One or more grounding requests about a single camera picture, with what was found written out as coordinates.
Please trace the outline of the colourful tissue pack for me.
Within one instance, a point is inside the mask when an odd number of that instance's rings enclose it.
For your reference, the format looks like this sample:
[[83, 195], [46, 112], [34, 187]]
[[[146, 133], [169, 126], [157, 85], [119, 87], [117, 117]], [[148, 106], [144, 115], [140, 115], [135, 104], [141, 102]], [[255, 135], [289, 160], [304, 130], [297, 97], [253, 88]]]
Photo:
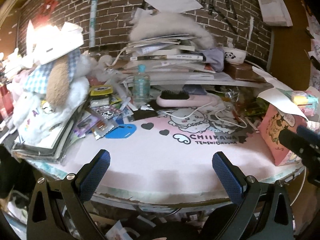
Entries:
[[318, 107], [318, 98], [304, 91], [285, 91], [286, 96], [306, 115], [314, 116]]

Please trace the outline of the pink cartoon paper bag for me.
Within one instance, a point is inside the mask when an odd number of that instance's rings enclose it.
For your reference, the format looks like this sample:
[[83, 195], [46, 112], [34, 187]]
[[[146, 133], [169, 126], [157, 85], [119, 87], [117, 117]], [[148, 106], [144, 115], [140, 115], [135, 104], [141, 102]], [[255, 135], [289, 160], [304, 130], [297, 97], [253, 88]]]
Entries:
[[319, 85], [310, 86], [307, 90], [295, 90], [307, 92], [318, 98], [316, 114], [306, 116], [284, 93], [293, 89], [257, 67], [252, 69], [272, 85], [272, 88], [264, 90], [258, 95], [258, 98], [269, 103], [265, 117], [258, 129], [273, 155], [274, 164], [283, 166], [299, 161], [300, 157], [281, 143], [290, 142], [294, 135], [298, 135], [298, 126], [307, 127], [319, 134]]

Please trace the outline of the binder under plush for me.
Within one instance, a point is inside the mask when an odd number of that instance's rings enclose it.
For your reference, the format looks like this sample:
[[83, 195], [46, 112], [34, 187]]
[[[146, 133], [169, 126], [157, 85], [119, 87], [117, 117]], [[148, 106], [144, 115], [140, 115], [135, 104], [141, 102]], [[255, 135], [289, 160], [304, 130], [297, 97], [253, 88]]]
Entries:
[[12, 155], [25, 160], [46, 161], [49, 163], [60, 162], [71, 141], [73, 129], [76, 127], [87, 105], [88, 100], [73, 112], [65, 124], [54, 128], [47, 137], [43, 138], [35, 146], [27, 144], [26, 142], [14, 142], [11, 149]]

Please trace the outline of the brown box under bowl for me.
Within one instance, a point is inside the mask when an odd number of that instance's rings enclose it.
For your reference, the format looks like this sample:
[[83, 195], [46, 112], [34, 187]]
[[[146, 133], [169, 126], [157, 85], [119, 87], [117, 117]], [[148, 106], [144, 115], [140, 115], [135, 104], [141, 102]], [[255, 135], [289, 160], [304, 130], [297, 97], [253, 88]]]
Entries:
[[240, 81], [251, 81], [251, 82], [265, 82], [265, 79], [253, 72], [252, 66], [247, 63], [243, 64], [231, 64], [226, 63], [224, 70], [231, 78]]

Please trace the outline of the blue flat tag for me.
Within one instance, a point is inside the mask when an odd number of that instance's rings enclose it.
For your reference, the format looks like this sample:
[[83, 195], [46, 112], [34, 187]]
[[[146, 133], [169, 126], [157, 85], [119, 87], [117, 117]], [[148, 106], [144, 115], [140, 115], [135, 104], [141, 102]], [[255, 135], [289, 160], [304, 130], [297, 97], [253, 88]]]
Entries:
[[117, 128], [108, 132], [104, 137], [107, 139], [126, 139], [137, 130], [134, 124], [121, 124]]

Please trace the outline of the pile of sticker packets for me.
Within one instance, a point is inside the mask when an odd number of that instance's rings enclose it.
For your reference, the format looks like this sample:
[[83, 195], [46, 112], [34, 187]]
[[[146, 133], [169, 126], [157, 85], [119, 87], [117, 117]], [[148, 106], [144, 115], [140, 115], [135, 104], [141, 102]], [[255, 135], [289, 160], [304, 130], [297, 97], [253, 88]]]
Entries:
[[129, 109], [130, 102], [131, 98], [119, 96], [111, 85], [93, 86], [89, 93], [88, 107], [73, 130], [71, 142], [89, 134], [99, 140], [119, 125], [125, 124], [124, 118], [133, 115]]

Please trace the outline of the pink desk mat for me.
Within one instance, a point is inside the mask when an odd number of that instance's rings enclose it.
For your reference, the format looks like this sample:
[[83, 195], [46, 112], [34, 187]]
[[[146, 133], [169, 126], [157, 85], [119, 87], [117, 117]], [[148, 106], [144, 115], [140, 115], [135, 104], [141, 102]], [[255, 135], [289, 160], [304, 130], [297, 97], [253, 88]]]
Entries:
[[36, 163], [36, 167], [62, 179], [105, 149], [111, 165], [97, 193], [148, 204], [225, 199], [227, 193], [212, 167], [218, 151], [244, 174], [267, 183], [287, 180], [302, 169], [299, 162], [276, 166], [261, 135], [225, 109], [183, 108], [132, 124], [137, 130], [126, 139], [95, 140], [89, 134], [69, 146], [61, 163]]

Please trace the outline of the panda ceramic bowl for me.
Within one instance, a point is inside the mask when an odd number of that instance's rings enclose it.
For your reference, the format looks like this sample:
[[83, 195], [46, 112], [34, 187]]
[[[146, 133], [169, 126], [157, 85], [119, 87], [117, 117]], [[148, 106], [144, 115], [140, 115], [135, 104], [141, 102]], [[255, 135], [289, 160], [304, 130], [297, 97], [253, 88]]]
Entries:
[[225, 61], [231, 64], [243, 64], [247, 55], [247, 51], [236, 48], [223, 47]]

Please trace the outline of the purple cloth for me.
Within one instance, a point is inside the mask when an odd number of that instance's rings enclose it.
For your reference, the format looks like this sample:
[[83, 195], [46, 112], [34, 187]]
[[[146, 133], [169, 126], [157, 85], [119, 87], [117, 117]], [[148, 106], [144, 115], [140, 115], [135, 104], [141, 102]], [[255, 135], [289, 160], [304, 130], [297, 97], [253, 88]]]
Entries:
[[224, 69], [225, 54], [221, 47], [201, 50], [204, 63], [209, 64], [216, 72], [222, 72]]

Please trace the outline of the teal water bottle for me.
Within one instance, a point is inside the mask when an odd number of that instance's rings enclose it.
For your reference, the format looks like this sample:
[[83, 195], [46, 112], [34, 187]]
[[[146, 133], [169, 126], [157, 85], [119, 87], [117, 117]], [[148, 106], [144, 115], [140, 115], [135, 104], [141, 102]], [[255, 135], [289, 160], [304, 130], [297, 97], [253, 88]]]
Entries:
[[146, 66], [140, 64], [138, 72], [133, 76], [133, 102], [140, 108], [150, 100], [150, 77], [146, 73]]

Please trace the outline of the pink hair brush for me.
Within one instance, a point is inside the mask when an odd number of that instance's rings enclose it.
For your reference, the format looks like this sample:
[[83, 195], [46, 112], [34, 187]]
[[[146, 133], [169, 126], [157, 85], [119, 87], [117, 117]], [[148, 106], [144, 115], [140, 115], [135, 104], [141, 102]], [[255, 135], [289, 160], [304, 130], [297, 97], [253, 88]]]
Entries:
[[216, 97], [208, 95], [189, 95], [187, 92], [164, 90], [156, 98], [157, 105], [164, 108], [171, 107], [202, 107], [217, 105], [219, 102]]

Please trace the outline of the stack of books and papers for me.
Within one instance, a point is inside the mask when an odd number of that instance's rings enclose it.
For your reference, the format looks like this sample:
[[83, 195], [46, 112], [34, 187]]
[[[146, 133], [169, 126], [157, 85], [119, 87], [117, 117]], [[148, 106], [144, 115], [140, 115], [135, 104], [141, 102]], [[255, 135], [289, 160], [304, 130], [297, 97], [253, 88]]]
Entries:
[[235, 80], [224, 71], [216, 72], [209, 64], [204, 63], [200, 50], [188, 54], [136, 56], [128, 61], [117, 59], [116, 63], [109, 65], [108, 68], [116, 69], [124, 75], [133, 75], [138, 72], [140, 64], [146, 66], [146, 73], [150, 76], [152, 85], [189, 83], [259, 87], [261, 84]]

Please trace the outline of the white fluffy fur item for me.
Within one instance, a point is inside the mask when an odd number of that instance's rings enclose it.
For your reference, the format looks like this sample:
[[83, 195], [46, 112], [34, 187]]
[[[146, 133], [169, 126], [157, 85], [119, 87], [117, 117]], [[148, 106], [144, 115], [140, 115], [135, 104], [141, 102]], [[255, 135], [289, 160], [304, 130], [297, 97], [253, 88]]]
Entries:
[[214, 37], [204, 27], [188, 16], [173, 12], [161, 12], [154, 16], [141, 18], [132, 28], [129, 40], [133, 42], [184, 34], [193, 36], [193, 42], [199, 49], [207, 50], [216, 46]]

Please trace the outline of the white paper bag on wall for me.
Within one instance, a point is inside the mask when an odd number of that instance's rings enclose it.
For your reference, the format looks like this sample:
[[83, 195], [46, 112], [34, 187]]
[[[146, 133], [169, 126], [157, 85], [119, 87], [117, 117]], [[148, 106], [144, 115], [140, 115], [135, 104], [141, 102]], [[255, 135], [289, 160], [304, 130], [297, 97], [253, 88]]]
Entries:
[[292, 27], [290, 13], [284, 0], [258, 0], [263, 22], [269, 26]]

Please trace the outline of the red wall decoration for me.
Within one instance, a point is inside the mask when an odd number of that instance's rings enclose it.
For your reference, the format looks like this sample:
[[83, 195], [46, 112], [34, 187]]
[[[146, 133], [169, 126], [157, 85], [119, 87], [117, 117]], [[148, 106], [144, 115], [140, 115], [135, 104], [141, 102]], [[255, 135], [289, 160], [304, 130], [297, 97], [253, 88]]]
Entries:
[[44, 0], [44, 3], [40, 6], [39, 13], [37, 15], [38, 21], [47, 22], [57, 5], [57, 0]]

